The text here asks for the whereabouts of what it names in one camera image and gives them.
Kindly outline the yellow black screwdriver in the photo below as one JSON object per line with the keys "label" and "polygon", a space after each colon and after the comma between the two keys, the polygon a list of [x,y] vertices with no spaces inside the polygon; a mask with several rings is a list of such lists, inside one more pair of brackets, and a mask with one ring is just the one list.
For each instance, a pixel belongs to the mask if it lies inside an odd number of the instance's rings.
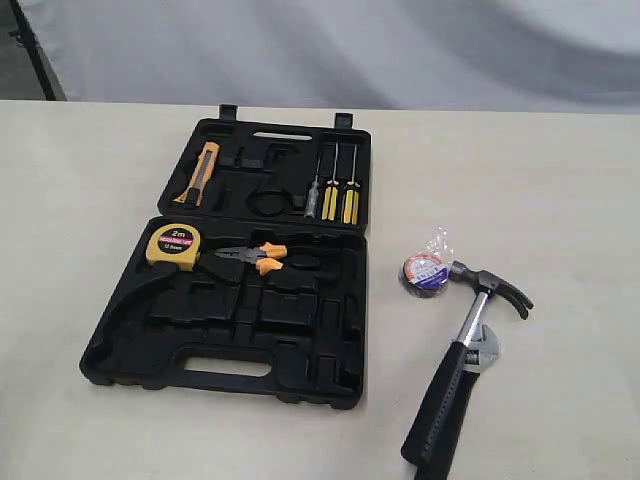
{"label": "yellow black screwdriver", "polygon": [[338,187],[339,187],[339,181],[337,179],[338,159],[339,159],[339,143],[336,143],[334,146],[332,175],[331,175],[331,178],[327,181],[325,192],[324,192],[324,199],[323,199],[322,212],[321,212],[322,220],[334,221],[336,217]]}
{"label": "yellow black screwdriver", "polygon": [[345,225],[356,225],[359,211],[360,185],[356,181],[356,167],[358,159],[358,145],[353,147],[351,177],[345,185],[343,195],[343,207],[341,223]]}

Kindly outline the clear handled tester screwdriver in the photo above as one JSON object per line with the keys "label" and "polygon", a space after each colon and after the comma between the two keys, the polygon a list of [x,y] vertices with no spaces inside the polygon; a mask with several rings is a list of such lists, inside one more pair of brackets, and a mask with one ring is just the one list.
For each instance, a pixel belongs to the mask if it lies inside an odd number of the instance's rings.
{"label": "clear handled tester screwdriver", "polygon": [[316,168],[313,181],[310,185],[307,195],[304,216],[306,218],[314,218],[316,215],[316,206],[319,196],[319,169],[322,160],[322,154],[319,153],[316,161]]}

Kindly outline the claw hammer black grip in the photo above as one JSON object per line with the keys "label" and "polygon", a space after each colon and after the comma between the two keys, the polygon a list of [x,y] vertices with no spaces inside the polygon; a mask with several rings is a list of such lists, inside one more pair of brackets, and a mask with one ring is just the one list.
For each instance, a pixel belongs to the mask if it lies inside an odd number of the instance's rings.
{"label": "claw hammer black grip", "polygon": [[401,447],[402,457],[417,468],[416,475],[427,479],[447,477],[475,382],[499,357],[497,337],[482,321],[485,307],[499,296],[523,320],[534,307],[511,283],[489,271],[472,270],[459,261],[452,263],[449,279],[471,287],[475,299],[439,364]]}

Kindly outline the yellow utility knife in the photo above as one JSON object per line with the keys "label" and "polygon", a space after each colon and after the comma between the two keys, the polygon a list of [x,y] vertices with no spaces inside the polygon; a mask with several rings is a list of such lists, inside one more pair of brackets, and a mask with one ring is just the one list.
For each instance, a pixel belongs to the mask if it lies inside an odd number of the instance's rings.
{"label": "yellow utility knife", "polygon": [[213,175],[219,150],[220,146],[215,142],[204,144],[186,189],[174,199],[174,202],[191,206],[201,205],[204,189]]}

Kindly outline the black stand pole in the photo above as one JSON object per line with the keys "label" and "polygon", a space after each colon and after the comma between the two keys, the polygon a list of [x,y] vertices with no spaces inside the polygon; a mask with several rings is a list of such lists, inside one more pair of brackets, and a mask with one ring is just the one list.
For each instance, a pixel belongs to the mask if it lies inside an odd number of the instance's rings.
{"label": "black stand pole", "polygon": [[1,2],[1,98],[66,101],[24,1]]}

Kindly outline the orange handled pliers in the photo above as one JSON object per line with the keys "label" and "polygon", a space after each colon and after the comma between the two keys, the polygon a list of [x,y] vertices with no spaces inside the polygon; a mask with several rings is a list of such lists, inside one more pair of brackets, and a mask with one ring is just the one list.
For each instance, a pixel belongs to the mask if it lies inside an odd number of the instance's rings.
{"label": "orange handled pliers", "polygon": [[265,242],[257,247],[228,247],[214,251],[220,258],[239,260],[255,266],[260,276],[265,276],[271,271],[282,270],[284,264],[281,259],[286,257],[288,249],[285,245],[277,245]]}

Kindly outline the yellow black screwdriver right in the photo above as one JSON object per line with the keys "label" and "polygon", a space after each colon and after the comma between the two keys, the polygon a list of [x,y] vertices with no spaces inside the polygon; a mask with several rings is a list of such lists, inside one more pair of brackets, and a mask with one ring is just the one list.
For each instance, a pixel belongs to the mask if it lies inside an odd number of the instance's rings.
{"label": "yellow black screwdriver right", "polygon": [[356,225],[359,211],[360,185],[356,181],[356,167],[358,159],[358,145],[353,147],[351,177],[345,185],[343,195],[343,207],[341,223],[345,225]]}

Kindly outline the yellow tape measure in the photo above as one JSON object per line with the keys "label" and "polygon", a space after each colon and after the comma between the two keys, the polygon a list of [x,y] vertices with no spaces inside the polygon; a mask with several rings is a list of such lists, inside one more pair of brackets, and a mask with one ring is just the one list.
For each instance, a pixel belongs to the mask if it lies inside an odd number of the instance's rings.
{"label": "yellow tape measure", "polygon": [[151,266],[166,262],[181,271],[192,272],[200,255],[201,235],[188,224],[172,223],[157,229],[151,236],[145,252]]}

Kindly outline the black electrical tape roll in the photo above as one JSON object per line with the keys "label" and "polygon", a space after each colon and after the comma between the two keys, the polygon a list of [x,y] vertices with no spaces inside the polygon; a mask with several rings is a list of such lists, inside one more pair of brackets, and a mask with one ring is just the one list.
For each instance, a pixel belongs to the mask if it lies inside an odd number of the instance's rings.
{"label": "black electrical tape roll", "polygon": [[454,261],[448,232],[438,227],[422,249],[407,257],[399,268],[400,284],[413,296],[434,298],[444,292]]}

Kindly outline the yellow black screwdriver left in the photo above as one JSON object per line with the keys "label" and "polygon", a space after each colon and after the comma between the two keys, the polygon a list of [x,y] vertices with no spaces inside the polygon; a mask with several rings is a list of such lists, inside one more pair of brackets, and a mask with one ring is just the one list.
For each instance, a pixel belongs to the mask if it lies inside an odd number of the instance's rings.
{"label": "yellow black screwdriver left", "polygon": [[339,159],[339,143],[336,143],[334,146],[332,175],[331,175],[331,178],[327,181],[325,192],[324,192],[324,199],[323,199],[322,212],[321,212],[322,220],[334,221],[336,217],[338,187],[339,187],[339,181],[337,179],[338,159]]}

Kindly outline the black plastic tool case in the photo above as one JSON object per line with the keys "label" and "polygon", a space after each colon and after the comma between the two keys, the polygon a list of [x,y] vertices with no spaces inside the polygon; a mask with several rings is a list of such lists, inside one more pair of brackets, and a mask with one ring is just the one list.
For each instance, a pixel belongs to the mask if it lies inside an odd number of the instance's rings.
{"label": "black plastic tool case", "polygon": [[[200,206],[174,202],[206,142],[220,146]],[[339,143],[337,210],[321,219]],[[356,225],[341,223],[358,145]],[[319,196],[304,216],[318,154]],[[201,119],[161,193],[80,359],[97,385],[268,395],[283,402],[354,407],[365,379],[371,137],[338,113],[330,127],[241,120],[233,105]],[[183,223],[201,235],[192,272],[147,263],[159,228]],[[214,251],[285,245],[282,270]]]}

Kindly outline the adjustable wrench black handle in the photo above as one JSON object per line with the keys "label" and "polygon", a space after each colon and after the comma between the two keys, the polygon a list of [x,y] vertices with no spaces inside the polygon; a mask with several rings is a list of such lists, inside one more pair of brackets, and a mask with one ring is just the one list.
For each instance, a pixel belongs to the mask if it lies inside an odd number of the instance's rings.
{"label": "adjustable wrench black handle", "polygon": [[401,448],[417,479],[448,477],[475,383],[499,356],[499,342],[487,325],[468,346],[454,342],[447,351]]}

